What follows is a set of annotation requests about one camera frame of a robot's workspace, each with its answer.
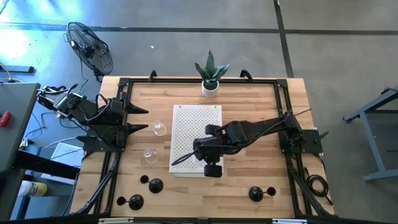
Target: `white pegboard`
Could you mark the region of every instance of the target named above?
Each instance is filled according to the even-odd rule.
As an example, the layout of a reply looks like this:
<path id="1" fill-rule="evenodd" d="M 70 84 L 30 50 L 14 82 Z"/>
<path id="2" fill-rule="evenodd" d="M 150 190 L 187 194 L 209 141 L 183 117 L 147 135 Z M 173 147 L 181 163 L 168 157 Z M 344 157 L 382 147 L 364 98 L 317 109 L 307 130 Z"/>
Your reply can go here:
<path id="1" fill-rule="evenodd" d="M 170 147 L 169 172 L 176 177 L 204 177 L 204 161 L 195 156 L 172 166 L 179 157 L 193 151 L 193 140 L 210 137 L 205 134 L 207 124 L 222 126 L 221 105 L 174 105 L 172 142 Z M 223 165 L 221 158 L 218 165 Z"/>

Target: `clear glass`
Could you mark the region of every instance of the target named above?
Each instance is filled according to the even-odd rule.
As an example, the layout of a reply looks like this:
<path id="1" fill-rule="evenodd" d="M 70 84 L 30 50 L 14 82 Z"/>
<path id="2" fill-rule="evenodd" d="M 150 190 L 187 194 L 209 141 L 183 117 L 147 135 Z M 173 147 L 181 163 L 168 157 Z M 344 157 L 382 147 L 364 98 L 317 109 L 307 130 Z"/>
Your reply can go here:
<path id="1" fill-rule="evenodd" d="M 154 150 L 146 149 L 144 151 L 144 157 L 149 164 L 154 164 L 157 161 L 157 153 Z"/>
<path id="2" fill-rule="evenodd" d="M 154 121 L 154 132 L 157 136 L 163 136 L 166 134 L 166 126 L 160 121 Z"/>

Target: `concrete floor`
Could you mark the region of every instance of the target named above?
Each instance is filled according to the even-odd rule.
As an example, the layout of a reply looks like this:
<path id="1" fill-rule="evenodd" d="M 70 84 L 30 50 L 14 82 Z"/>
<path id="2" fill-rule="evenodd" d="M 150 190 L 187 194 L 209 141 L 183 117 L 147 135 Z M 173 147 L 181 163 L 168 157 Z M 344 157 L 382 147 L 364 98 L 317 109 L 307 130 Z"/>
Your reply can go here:
<path id="1" fill-rule="evenodd" d="M 397 1 L 280 0 L 286 29 L 396 30 Z M 101 27 L 189 27 L 277 29 L 273 0 L 247 1 L 61 1 L 10 0 L 0 22 L 65 25 L 80 21 Z M 13 74 L 42 85 L 83 83 L 80 61 L 60 31 L 7 30 L 0 25 L 0 61 L 31 65 L 33 75 Z M 287 77 L 279 34 L 97 32 L 110 48 L 111 75 L 197 75 L 211 49 L 216 63 L 232 62 L 227 76 L 248 69 L 254 77 Z M 398 220 L 398 178 L 365 184 L 362 176 L 377 170 L 360 122 L 342 116 L 397 85 L 398 36 L 287 35 L 295 78 L 304 78 L 315 125 L 330 134 L 323 140 L 325 164 L 337 215 L 345 218 Z M 84 94 L 100 89 L 89 68 Z M 34 113 L 47 112 L 36 105 Z M 45 115 L 48 129 L 35 139 L 45 146 L 81 134 Z M 27 132 L 37 128 L 31 119 Z M 388 158 L 398 164 L 396 155 Z M 67 197 L 31 200 L 27 218 L 60 215 Z M 42 209 L 39 205 L 49 205 Z"/>

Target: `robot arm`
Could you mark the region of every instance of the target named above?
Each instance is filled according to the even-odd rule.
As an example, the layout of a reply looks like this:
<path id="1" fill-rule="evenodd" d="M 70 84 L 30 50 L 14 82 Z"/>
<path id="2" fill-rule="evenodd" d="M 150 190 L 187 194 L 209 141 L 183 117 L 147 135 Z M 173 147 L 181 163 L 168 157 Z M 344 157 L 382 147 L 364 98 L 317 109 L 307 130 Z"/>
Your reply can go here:
<path id="1" fill-rule="evenodd" d="M 65 86 L 59 88 L 45 86 L 44 89 L 38 90 L 37 101 L 59 116 L 76 119 L 81 125 L 88 126 L 93 131 L 91 135 L 77 137 L 85 143 L 84 150 L 120 152 L 124 150 L 129 134 L 148 127 L 146 124 L 123 125 L 124 112 L 148 113 L 127 102 L 126 92 L 122 92 L 118 98 L 110 99 L 98 94 L 95 101 L 90 101 L 86 96 L 72 93 L 76 87 L 77 84 L 69 89 Z M 99 97 L 106 103 L 100 108 Z"/>
<path id="2" fill-rule="evenodd" d="M 286 112 L 278 118 L 258 121 L 232 121 L 224 126 L 208 125 L 206 134 L 212 137 L 195 139 L 194 155 L 198 160 L 205 160 L 205 176 L 221 177 L 222 167 L 216 165 L 223 155 L 235 155 L 241 149 L 250 146 L 260 137 L 283 131 L 291 145 L 300 144 L 302 129 L 294 115 Z"/>

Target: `gray metal stand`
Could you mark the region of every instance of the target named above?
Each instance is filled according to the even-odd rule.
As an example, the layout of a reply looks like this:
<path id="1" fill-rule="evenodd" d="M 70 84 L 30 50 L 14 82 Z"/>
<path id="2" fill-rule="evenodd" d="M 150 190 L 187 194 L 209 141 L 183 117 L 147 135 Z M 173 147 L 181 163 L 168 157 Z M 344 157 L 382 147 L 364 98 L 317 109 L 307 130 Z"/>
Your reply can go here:
<path id="1" fill-rule="evenodd" d="M 383 161 L 380 156 L 379 148 L 377 147 L 376 144 L 376 136 L 373 134 L 371 130 L 371 126 L 369 125 L 368 121 L 368 114 L 393 114 L 393 113 L 398 113 L 396 110 L 376 110 L 379 107 L 387 104 L 388 102 L 398 98 L 398 86 L 394 88 L 394 90 L 387 90 L 384 93 L 382 93 L 379 97 L 376 99 L 372 100 L 370 103 L 364 105 L 360 109 L 356 110 L 354 113 L 351 113 L 347 116 L 343 117 L 343 120 L 346 123 L 350 123 L 352 120 L 356 118 L 360 118 L 362 123 L 363 123 L 363 128 L 365 131 L 365 135 L 369 141 L 370 147 L 373 152 L 374 159 L 376 160 L 377 167 L 379 168 L 379 172 L 375 172 L 369 175 L 365 175 L 363 179 L 366 182 L 369 182 L 371 180 L 377 180 L 377 179 L 384 179 L 384 178 L 389 178 L 389 177 L 398 177 L 398 169 L 391 169 L 391 170 L 386 170 Z"/>

